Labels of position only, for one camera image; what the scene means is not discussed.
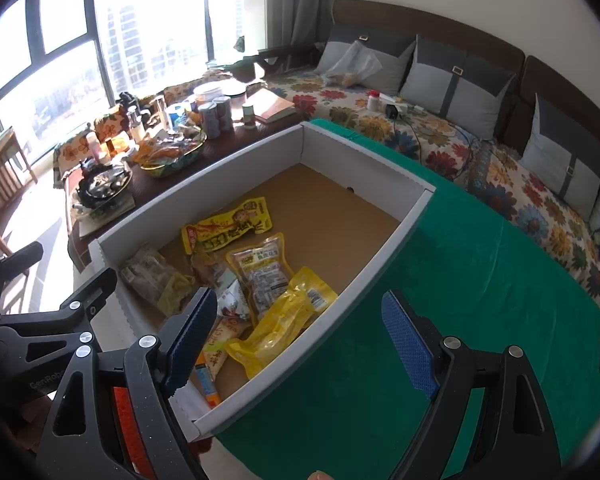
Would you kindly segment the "gold bag of brown pastries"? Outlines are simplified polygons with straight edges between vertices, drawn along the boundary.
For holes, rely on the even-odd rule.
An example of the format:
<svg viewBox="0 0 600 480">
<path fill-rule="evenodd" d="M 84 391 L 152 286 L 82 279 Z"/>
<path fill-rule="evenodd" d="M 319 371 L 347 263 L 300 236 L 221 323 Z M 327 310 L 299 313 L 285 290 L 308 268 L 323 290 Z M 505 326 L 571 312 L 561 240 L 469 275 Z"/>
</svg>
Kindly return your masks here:
<svg viewBox="0 0 600 480">
<path fill-rule="evenodd" d="M 167 318 L 184 308 L 196 288 L 192 276 L 175 269 L 147 243 L 122 263 L 120 274 L 125 284 Z"/>
</svg>

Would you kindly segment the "orange sausage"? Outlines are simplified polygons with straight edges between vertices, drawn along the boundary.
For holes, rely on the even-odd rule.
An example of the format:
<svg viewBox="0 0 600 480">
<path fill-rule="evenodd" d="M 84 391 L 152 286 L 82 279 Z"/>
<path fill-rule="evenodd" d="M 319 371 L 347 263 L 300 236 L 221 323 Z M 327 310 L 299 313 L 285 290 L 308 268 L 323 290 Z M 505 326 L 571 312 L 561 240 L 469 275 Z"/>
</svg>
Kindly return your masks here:
<svg viewBox="0 0 600 480">
<path fill-rule="evenodd" d="M 206 400 L 210 408 L 216 408 L 222 402 L 222 400 L 218 390 L 215 388 L 214 379 L 210 370 L 208 369 L 203 353 L 201 353 L 196 359 L 194 373 L 198 382 L 200 383 L 204 400 Z"/>
</svg>

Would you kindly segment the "clear long stick snack packet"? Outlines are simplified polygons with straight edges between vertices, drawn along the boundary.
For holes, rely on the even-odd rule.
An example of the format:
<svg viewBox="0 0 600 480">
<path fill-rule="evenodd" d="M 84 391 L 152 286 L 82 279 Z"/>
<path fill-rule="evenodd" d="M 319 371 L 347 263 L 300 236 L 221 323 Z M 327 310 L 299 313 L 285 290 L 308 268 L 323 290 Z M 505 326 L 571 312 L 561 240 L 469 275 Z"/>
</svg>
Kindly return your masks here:
<svg viewBox="0 0 600 480">
<path fill-rule="evenodd" d="M 235 273 L 230 270 L 227 263 L 213 252 L 195 252 L 190 256 L 190 265 L 197 273 L 198 278 L 217 292 L 230 287 L 236 280 Z"/>
</svg>

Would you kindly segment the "yellow red snack packet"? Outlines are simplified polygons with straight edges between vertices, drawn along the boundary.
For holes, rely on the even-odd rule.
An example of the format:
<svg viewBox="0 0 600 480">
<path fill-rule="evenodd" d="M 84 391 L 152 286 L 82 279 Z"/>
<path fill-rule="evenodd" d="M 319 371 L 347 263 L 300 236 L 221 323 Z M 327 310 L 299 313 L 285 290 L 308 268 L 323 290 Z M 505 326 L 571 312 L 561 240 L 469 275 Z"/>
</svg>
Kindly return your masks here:
<svg viewBox="0 0 600 480">
<path fill-rule="evenodd" d="M 181 228 L 181 237 L 186 255 L 196 249 L 216 252 L 250 232 L 262 234 L 273 227 L 266 199 L 250 198 L 237 208 L 216 214 L 195 224 Z"/>
</svg>

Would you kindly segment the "beige cracker packet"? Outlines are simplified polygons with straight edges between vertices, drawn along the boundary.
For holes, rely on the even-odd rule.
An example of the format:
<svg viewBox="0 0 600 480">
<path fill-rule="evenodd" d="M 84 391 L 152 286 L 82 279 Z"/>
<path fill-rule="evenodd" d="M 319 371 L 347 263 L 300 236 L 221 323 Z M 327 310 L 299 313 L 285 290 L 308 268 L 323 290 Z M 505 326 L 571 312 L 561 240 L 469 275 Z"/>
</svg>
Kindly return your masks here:
<svg viewBox="0 0 600 480">
<path fill-rule="evenodd" d="M 250 322 L 240 320 L 239 318 L 220 318 L 219 322 L 216 323 L 215 328 L 204 343 L 204 348 L 202 348 L 204 362 L 206 362 L 206 367 L 213 380 L 218 377 L 227 359 L 225 350 L 227 341 L 239 338 L 251 327 L 252 324 Z"/>
</svg>

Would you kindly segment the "peanut snack bag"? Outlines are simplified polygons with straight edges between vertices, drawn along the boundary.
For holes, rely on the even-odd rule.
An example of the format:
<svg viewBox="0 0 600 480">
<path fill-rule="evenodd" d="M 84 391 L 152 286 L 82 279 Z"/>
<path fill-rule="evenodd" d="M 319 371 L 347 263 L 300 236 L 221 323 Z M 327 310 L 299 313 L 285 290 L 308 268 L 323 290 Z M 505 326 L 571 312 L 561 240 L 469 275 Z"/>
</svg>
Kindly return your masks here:
<svg viewBox="0 0 600 480">
<path fill-rule="evenodd" d="M 294 275 L 285 254 L 282 232 L 255 245 L 230 250 L 225 260 L 247 291 L 253 324 L 257 325 Z"/>
</svg>

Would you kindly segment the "bright yellow snack bag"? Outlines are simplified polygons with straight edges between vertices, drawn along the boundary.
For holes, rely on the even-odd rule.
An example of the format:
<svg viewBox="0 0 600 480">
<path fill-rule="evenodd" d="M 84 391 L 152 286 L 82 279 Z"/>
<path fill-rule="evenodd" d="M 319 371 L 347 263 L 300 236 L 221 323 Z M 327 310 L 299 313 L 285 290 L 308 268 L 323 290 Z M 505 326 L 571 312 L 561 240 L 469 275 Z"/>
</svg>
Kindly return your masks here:
<svg viewBox="0 0 600 480">
<path fill-rule="evenodd" d="M 280 356 L 325 310 L 338 294 L 308 266 L 294 274 L 246 339 L 233 338 L 224 351 L 255 378 Z"/>
</svg>

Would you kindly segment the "white red triangular snack bag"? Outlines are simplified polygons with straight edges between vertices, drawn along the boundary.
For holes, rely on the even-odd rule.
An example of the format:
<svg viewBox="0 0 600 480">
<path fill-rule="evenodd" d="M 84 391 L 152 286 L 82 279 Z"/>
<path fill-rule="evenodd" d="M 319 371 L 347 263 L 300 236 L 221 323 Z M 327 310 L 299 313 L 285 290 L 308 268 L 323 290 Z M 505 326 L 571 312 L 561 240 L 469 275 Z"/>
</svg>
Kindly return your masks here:
<svg viewBox="0 0 600 480">
<path fill-rule="evenodd" d="M 237 278 L 216 290 L 216 305 L 221 318 L 234 318 L 234 320 L 242 322 L 250 321 L 250 307 L 242 291 L 242 284 Z"/>
</svg>

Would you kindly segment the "black ashtray dish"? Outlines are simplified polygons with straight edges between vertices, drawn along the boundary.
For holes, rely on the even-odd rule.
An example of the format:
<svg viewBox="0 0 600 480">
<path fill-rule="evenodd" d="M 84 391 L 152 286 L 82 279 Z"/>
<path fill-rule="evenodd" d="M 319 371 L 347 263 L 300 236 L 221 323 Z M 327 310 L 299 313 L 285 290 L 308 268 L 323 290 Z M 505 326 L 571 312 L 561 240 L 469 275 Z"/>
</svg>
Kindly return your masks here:
<svg viewBox="0 0 600 480">
<path fill-rule="evenodd" d="M 74 196 L 74 206 L 96 210 L 111 203 L 129 186 L 132 171 L 125 162 L 93 166 L 79 180 Z"/>
</svg>

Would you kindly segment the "green tablecloth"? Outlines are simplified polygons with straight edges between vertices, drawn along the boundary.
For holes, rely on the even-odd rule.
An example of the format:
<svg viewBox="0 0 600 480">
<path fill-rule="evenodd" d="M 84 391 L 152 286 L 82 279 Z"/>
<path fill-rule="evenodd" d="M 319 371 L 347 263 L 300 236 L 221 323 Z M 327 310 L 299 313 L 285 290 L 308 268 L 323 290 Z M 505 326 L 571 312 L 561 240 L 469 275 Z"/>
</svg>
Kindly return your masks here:
<svg viewBox="0 0 600 480">
<path fill-rule="evenodd" d="M 398 290 L 445 336 L 500 352 L 516 344 L 569 460 L 600 418 L 600 307 L 534 239 L 457 184 L 391 148 L 337 127 L 431 183 L 436 192 L 399 255 L 312 356 L 219 439 L 263 479 L 385 479 L 428 398 L 414 389 L 381 321 Z"/>
</svg>

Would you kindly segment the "brown book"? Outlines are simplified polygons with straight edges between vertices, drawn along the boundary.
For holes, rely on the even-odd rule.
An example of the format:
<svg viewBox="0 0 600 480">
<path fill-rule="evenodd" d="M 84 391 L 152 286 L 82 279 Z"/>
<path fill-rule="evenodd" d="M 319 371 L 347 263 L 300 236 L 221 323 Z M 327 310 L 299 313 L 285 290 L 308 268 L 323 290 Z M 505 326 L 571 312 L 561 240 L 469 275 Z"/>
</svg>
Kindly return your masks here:
<svg viewBox="0 0 600 480">
<path fill-rule="evenodd" d="M 245 102 L 253 108 L 254 117 L 262 124 L 277 122 L 296 112 L 294 103 L 281 98 L 271 90 L 261 88 Z"/>
</svg>

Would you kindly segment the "small white red-cap bottle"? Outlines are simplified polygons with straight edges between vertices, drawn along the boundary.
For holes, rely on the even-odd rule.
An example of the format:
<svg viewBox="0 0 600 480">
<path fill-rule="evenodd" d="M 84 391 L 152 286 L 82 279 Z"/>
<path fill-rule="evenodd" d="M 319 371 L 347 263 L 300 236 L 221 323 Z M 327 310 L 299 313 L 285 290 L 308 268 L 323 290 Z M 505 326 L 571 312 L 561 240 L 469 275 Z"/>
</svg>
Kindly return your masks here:
<svg viewBox="0 0 600 480">
<path fill-rule="evenodd" d="M 380 102 L 380 92 L 377 90 L 370 90 L 367 93 L 366 108 L 371 112 L 378 112 Z"/>
</svg>

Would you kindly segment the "white power strip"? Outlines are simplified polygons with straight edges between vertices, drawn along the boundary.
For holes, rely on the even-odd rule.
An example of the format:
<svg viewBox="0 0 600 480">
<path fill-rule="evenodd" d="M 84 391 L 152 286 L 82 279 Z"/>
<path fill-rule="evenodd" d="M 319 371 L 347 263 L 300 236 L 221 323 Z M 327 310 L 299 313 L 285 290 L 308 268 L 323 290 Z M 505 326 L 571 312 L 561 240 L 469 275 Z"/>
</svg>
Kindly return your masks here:
<svg viewBox="0 0 600 480">
<path fill-rule="evenodd" d="M 404 99 L 400 98 L 400 96 L 388 96 L 388 94 L 385 93 L 379 95 L 379 106 L 389 119 L 396 119 L 401 114 L 408 114 L 411 112 L 418 114 L 425 113 L 423 107 L 407 103 Z"/>
</svg>

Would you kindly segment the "grey pillow centre left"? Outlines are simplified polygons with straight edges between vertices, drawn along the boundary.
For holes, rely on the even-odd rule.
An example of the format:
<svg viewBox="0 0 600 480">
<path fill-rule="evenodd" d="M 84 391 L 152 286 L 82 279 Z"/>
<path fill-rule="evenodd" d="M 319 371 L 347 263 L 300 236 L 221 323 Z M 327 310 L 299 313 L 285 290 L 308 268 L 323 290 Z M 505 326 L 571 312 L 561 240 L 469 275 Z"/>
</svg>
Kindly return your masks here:
<svg viewBox="0 0 600 480">
<path fill-rule="evenodd" d="M 514 76 L 478 55 L 419 36 L 400 97 L 491 140 Z"/>
</svg>

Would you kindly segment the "grey pillow far left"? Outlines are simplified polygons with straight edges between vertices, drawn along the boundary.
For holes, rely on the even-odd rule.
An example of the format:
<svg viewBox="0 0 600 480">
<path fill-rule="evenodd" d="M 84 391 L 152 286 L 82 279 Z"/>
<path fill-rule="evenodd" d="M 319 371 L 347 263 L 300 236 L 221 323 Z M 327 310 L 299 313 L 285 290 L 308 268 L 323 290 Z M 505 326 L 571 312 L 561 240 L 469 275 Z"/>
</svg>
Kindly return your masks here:
<svg viewBox="0 0 600 480">
<path fill-rule="evenodd" d="M 415 46 L 414 35 L 336 22 L 315 73 L 326 84 L 397 94 Z"/>
</svg>

